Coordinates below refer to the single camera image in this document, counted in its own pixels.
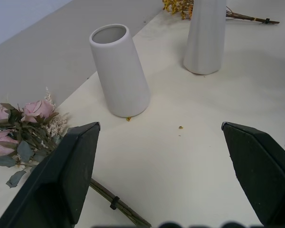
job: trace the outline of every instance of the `white table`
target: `white table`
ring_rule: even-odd
[[[222,69],[197,76],[182,66],[190,22],[161,12],[134,37],[152,91],[146,111],[130,122],[110,114],[97,73],[59,107],[70,112],[70,126],[101,123],[93,178],[154,227],[169,220],[184,227],[260,224],[220,127],[223,121],[252,126],[285,148],[285,1],[229,6],[259,17],[267,10],[282,23],[227,22]],[[5,186],[12,173],[0,167],[0,216],[19,190]],[[89,189],[76,227],[103,224],[131,222]]]

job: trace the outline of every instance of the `pink rose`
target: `pink rose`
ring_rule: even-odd
[[[21,121],[37,123],[34,117],[48,118],[53,113],[53,107],[48,101],[41,100],[34,103],[28,103],[23,108],[24,117]]]
[[[9,114],[6,113],[7,109],[5,107],[0,107],[0,120],[8,120]]]
[[[13,140],[8,136],[11,130],[0,131],[0,142],[11,142],[18,143],[17,140]],[[6,148],[0,145],[0,156],[10,154],[14,151],[14,149]]]

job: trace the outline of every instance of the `vase opening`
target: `vase opening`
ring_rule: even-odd
[[[121,39],[127,32],[122,25],[112,25],[100,28],[92,37],[92,40],[98,44],[109,44]]]

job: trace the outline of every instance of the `tapered white vase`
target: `tapered white vase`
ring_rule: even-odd
[[[143,112],[150,90],[129,29],[103,26],[91,34],[90,45],[110,112],[120,117]]]
[[[184,66],[208,75],[222,65],[225,40],[226,0],[194,0]]]

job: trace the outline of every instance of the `white ceramic vase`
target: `white ceramic vase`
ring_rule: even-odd
[[[120,117],[142,113],[150,90],[129,29],[103,26],[91,34],[90,45],[110,112]]]
[[[208,75],[221,68],[226,23],[226,0],[194,0],[184,66]]]

